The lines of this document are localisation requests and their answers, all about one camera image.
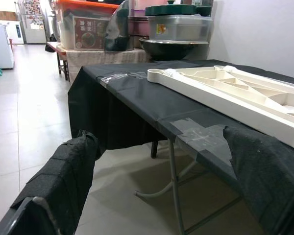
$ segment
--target black plastic table cover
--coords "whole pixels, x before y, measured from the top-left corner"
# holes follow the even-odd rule
[[[222,137],[225,126],[241,130],[251,128],[182,94],[147,81],[148,69],[214,65],[231,65],[246,72],[294,83],[291,77],[218,60],[85,66],[69,90],[72,136],[79,129],[90,131],[98,138],[102,151],[166,138],[178,140],[196,153],[199,163],[241,192],[242,188],[230,163],[231,153],[222,154],[224,148],[218,147],[213,147],[213,151],[203,149],[202,145],[207,142],[193,141],[192,135],[214,136],[210,142],[228,147]],[[290,149],[289,157],[294,158],[294,149],[289,146],[286,148]]]

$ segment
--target white refrigerator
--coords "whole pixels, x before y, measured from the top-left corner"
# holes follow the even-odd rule
[[[0,68],[12,69],[14,58],[5,25],[0,24]]]
[[[19,9],[24,27],[24,37],[29,44],[45,44],[44,16],[39,0],[19,0]]]

